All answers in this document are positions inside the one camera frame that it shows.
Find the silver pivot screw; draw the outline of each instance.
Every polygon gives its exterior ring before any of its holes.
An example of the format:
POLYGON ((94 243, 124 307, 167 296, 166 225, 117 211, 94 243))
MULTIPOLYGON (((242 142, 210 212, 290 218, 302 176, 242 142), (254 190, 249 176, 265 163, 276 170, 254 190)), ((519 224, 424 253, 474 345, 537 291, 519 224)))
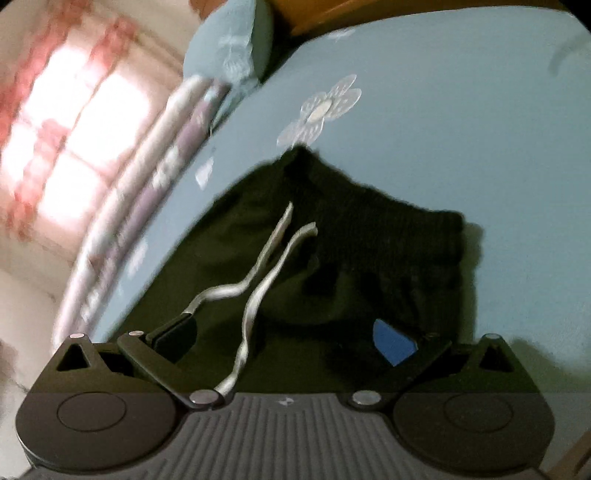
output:
POLYGON ((373 390, 359 390, 353 394, 351 397, 353 403, 359 405, 360 407, 371 407, 372 405, 377 405, 382 400, 382 395, 378 392, 374 392, 373 390))
POLYGON ((215 403, 220 398, 220 394, 215 390, 197 390, 189 395, 189 400, 199 408, 207 408, 215 403))

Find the light blue pillow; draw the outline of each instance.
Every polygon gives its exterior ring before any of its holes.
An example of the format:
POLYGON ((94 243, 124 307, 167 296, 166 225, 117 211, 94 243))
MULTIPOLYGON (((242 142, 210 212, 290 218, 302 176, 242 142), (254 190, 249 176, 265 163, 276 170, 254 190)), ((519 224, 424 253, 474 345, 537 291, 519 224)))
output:
POLYGON ((265 0, 228 0, 191 40, 184 77, 202 75, 232 85, 216 118, 228 116, 260 84, 273 43, 273 14, 265 0))

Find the triangular opening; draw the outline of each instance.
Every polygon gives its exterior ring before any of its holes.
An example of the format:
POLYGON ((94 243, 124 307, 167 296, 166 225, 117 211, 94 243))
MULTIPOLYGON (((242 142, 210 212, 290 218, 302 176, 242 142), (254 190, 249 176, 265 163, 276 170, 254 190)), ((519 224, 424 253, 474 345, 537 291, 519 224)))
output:
POLYGON ((79 370, 80 368, 88 367, 89 365, 82 351, 82 347, 80 345, 71 345, 64 358, 61 359, 57 371, 67 372, 69 370, 79 370))
POLYGON ((126 377, 134 376, 134 367, 123 355, 112 352, 99 352, 99 355, 113 373, 122 374, 126 377))
POLYGON ((484 370, 492 370, 495 372, 505 372, 510 374, 513 371, 513 366, 503 353, 503 351, 496 347, 490 346, 486 349, 486 353, 480 362, 480 368, 484 370))

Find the round black cover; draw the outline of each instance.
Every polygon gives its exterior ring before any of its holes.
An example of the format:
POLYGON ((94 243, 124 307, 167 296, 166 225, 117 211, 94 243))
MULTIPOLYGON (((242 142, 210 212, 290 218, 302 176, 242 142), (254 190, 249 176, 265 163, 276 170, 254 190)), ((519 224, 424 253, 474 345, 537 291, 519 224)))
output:
POLYGON ((39 389, 25 398, 16 427, 35 465, 108 471, 145 457, 172 434, 176 406, 156 385, 117 374, 85 380, 86 391, 39 389))
POLYGON ((554 431, 537 393, 410 391, 393 420, 402 440, 439 468, 476 476, 539 465, 554 431))

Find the white wall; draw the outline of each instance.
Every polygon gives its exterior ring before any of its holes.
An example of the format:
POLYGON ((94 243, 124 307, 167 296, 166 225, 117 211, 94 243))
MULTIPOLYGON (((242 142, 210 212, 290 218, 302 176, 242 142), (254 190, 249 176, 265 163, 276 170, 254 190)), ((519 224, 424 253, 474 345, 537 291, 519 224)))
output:
POLYGON ((57 304, 47 293, 0 270, 0 476, 21 475, 28 462, 14 417, 24 393, 50 359, 57 304))

